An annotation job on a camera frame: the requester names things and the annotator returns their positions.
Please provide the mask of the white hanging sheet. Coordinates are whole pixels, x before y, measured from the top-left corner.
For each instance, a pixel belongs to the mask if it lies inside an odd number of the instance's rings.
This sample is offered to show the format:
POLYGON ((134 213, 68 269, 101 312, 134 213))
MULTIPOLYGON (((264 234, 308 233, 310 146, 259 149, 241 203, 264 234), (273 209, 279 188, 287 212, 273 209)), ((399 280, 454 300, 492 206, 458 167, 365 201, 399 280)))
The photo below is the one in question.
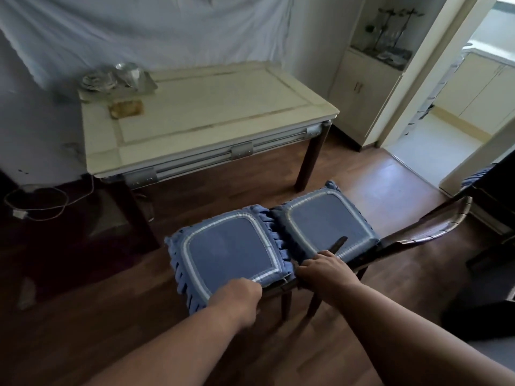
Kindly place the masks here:
POLYGON ((281 62, 293 0, 0 0, 0 30, 44 90, 89 71, 281 62))

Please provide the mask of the person's right forearm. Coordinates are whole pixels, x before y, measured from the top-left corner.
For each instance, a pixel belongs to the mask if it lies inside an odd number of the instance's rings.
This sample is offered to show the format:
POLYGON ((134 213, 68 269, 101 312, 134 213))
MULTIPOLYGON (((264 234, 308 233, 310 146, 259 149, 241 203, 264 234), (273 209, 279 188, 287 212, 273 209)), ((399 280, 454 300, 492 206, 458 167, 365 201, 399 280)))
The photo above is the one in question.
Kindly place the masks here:
POLYGON ((358 281, 323 279, 384 386, 515 386, 515 372, 358 281))

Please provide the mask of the dark wooden chair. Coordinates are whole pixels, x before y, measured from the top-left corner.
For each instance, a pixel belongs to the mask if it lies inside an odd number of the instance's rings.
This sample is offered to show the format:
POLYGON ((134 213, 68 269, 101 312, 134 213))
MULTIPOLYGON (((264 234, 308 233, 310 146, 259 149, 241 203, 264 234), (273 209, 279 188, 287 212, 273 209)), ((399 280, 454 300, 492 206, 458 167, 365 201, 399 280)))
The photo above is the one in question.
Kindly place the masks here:
POLYGON ((298 286, 298 280, 294 273, 275 281, 271 285, 263 287, 262 300, 280 298, 281 299, 281 321, 285 322, 289 318, 293 290, 298 286))
MULTIPOLYGON (((472 204, 472 198, 467 196, 450 205, 430 213, 414 224, 409 225, 387 237, 380 238, 379 243, 357 258, 345 262, 361 279, 366 269, 385 258, 402 253, 441 238, 456 229, 467 217, 472 204)), ((331 248, 338 249, 346 242, 341 237, 331 248)))

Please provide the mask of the glass holder rack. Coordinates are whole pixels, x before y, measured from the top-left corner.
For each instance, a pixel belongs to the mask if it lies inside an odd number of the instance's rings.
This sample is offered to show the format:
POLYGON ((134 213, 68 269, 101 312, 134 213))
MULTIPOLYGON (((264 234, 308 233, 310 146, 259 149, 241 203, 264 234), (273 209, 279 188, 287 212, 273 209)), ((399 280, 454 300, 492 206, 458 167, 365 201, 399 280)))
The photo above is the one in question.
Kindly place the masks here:
POLYGON ((410 58, 412 51, 402 49, 398 46, 398 42, 407 30, 410 21, 424 15, 424 12, 416 8, 402 8, 400 10, 395 8, 378 8, 374 24, 369 24, 365 27, 365 31, 372 34, 372 39, 367 42, 363 52, 380 59, 385 59, 386 57, 381 55, 382 53, 397 54, 400 57, 407 53, 407 58, 410 58))

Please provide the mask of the cream kitchen cabinet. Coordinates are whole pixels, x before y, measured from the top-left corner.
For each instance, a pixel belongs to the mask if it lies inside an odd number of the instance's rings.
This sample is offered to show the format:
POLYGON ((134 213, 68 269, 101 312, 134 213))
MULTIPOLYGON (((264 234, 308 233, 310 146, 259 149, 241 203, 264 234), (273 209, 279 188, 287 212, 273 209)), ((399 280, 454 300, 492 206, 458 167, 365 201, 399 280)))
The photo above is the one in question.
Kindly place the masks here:
POLYGON ((515 115, 515 67, 470 53, 434 104, 492 136, 515 115))

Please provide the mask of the person's left hand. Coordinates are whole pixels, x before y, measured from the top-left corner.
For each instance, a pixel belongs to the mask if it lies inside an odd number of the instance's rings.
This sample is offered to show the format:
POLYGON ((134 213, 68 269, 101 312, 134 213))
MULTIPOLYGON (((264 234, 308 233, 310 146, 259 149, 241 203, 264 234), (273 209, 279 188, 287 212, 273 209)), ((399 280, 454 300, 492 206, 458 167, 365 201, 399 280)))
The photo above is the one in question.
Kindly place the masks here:
POLYGON ((251 327, 259 313, 263 288, 249 279, 232 279, 211 295, 207 307, 221 314, 232 329, 251 327))

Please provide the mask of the metal serving tray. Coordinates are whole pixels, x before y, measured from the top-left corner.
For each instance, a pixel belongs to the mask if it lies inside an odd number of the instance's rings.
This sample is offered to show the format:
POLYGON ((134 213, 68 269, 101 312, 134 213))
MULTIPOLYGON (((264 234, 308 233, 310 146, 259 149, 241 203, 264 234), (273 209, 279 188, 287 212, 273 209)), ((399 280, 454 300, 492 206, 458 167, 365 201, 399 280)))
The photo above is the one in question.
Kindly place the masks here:
POLYGON ((113 73, 116 78, 116 85, 110 89, 101 90, 87 90, 80 87, 77 90, 78 97, 83 103, 103 102, 103 101, 116 101, 125 99, 134 99, 141 96, 153 95, 158 89, 158 85, 152 79, 147 71, 139 79, 139 89, 131 87, 121 80, 116 73, 113 73))

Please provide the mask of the dark wooden furniture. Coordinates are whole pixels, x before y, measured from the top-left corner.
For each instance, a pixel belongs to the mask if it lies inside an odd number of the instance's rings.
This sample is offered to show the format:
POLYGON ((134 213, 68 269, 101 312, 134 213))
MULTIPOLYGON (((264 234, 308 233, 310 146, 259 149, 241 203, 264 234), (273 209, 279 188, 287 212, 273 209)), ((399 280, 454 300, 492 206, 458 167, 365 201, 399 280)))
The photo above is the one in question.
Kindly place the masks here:
POLYGON ((471 186, 463 188, 484 212, 508 227, 499 241, 466 262, 478 268, 490 258, 515 258, 515 149, 471 186))

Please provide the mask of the person's left forearm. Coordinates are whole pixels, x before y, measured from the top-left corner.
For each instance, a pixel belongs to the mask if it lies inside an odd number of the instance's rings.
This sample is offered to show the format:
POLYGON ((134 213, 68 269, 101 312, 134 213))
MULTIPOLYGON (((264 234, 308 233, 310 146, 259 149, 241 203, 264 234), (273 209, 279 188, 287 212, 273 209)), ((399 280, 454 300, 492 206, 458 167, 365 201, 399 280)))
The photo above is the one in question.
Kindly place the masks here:
POLYGON ((203 386, 235 336, 254 324, 257 303, 223 302, 185 319, 83 386, 203 386))

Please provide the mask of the cream dining table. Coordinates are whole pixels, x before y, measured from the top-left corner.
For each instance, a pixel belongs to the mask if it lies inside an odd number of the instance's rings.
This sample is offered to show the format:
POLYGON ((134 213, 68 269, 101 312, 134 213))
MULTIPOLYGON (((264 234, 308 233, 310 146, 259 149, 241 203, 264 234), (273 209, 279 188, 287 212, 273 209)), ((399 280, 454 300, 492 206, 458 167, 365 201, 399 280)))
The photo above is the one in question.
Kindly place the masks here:
POLYGON ((132 227, 135 251, 160 248, 133 190, 309 140, 294 189, 302 192, 339 110, 269 62, 149 72, 153 95, 81 102, 86 167, 132 227), (114 120, 108 105, 142 100, 114 120))

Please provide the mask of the person's right hand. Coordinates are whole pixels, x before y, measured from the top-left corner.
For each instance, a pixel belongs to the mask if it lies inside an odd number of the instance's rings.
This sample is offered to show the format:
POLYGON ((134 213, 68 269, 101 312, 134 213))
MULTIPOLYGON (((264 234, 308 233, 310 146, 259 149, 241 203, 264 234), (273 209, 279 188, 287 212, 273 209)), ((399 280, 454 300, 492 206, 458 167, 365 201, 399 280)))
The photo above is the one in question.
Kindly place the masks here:
POLYGON ((361 283, 344 262, 336 270, 302 270, 297 266, 295 275, 303 285, 326 301, 340 296, 345 288, 361 283))

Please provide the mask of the metal cup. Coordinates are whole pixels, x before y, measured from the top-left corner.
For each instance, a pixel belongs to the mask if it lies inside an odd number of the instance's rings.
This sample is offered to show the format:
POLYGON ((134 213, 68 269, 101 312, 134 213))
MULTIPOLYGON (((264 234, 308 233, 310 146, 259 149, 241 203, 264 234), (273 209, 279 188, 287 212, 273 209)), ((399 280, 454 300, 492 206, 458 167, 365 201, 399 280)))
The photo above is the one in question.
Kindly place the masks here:
POLYGON ((142 75, 141 68, 135 63, 118 63, 114 65, 117 76, 128 86, 139 90, 139 81, 142 75))

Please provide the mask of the cream sideboard cabinet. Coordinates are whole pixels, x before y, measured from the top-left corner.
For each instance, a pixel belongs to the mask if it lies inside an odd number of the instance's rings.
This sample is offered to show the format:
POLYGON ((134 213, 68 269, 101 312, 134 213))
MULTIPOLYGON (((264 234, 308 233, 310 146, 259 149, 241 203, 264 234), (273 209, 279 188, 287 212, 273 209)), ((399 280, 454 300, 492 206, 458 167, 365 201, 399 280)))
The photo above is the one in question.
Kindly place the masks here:
POLYGON ((344 52, 328 101, 339 114, 333 124, 360 151, 404 72, 364 52, 344 52))

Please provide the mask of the blue fringed seat cushion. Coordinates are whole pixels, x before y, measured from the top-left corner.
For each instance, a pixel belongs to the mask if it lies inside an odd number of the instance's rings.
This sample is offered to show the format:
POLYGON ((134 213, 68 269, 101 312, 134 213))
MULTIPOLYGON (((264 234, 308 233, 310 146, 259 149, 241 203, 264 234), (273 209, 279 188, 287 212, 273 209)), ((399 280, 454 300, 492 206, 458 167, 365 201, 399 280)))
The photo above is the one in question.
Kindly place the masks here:
POLYGON ((284 235, 291 257, 299 265, 319 251, 328 251, 341 237, 346 237, 346 242, 332 253, 344 262, 357 258, 380 241, 333 181, 272 208, 270 213, 284 235))
POLYGON ((267 289, 288 284, 294 266, 273 213, 253 205, 183 227, 164 239, 177 291, 192 315, 232 279, 267 289))

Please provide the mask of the blue striped cushion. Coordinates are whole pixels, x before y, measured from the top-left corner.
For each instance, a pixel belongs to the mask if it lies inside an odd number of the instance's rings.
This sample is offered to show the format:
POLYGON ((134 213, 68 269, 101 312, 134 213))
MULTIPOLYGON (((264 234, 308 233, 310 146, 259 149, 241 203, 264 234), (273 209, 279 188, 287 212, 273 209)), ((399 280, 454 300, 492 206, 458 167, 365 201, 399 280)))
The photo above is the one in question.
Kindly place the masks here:
POLYGON ((494 168, 497 165, 496 162, 492 163, 489 166, 486 166, 485 168, 482 168, 475 172, 474 174, 468 176, 461 182, 461 189, 467 188, 471 186, 474 182, 481 179, 484 175, 486 175, 492 168, 494 168))

